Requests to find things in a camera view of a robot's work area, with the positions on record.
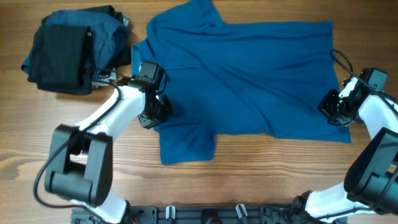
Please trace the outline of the blue polo shirt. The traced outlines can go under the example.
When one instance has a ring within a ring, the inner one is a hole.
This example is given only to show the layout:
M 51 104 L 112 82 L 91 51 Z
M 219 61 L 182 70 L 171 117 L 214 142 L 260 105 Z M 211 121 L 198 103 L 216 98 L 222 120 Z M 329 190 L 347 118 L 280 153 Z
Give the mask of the blue polo shirt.
M 210 1 L 189 1 L 153 17 L 132 46 L 132 72 L 164 70 L 169 119 L 155 130 L 165 165 L 214 157 L 219 134 L 351 141 L 318 104 L 338 89 L 330 57 L 333 24 L 228 24 Z

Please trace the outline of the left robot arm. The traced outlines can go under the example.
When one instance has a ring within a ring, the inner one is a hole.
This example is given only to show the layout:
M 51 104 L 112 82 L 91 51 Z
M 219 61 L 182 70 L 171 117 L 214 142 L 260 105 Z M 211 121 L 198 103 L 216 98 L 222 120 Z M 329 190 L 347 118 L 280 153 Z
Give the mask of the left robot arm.
M 91 116 L 74 126 L 61 124 L 53 132 L 49 158 L 37 174 L 45 190 L 70 201 L 93 223 L 132 223 L 130 204 L 112 189 L 113 144 L 138 119 L 151 129 L 172 113 L 164 94 L 166 72 L 145 61 L 137 75 L 113 85 L 113 95 Z

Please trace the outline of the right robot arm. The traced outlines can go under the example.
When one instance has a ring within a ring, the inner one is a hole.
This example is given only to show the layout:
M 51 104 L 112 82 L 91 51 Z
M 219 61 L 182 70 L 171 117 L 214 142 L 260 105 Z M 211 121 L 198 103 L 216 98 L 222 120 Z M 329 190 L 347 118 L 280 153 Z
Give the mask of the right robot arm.
M 322 191 L 308 191 L 291 204 L 292 223 L 333 223 L 356 213 L 397 214 L 397 105 L 383 95 L 387 73 L 365 68 L 359 77 L 330 90 L 318 105 L 328 124 L 364 123 L 370 143 L 346 173 L 342 183 Z

